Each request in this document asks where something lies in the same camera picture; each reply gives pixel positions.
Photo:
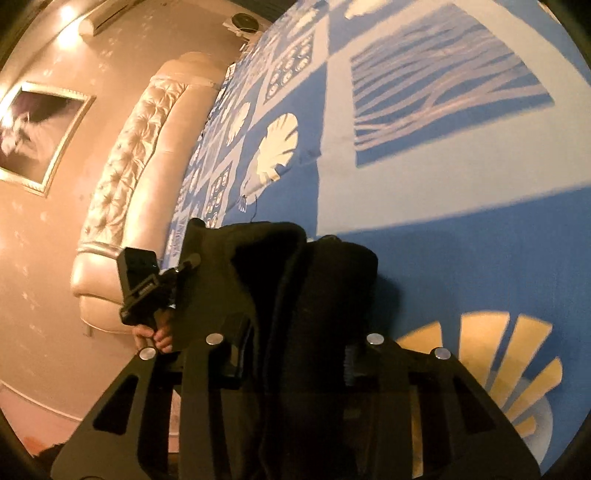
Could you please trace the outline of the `person's left hand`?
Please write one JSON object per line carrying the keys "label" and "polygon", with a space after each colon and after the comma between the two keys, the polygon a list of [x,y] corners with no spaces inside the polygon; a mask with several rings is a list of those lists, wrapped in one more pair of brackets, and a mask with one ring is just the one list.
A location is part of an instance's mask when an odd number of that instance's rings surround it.
{"label": "person's left hand", "polygon": [[171,353],[173,351],[174,316],[175,310],[172,308],[158,310],[154,314],[155,329],[143,324],[134,326],[131,333],[136,350],[140,351],[152,342],[153,347],[160,353]]}

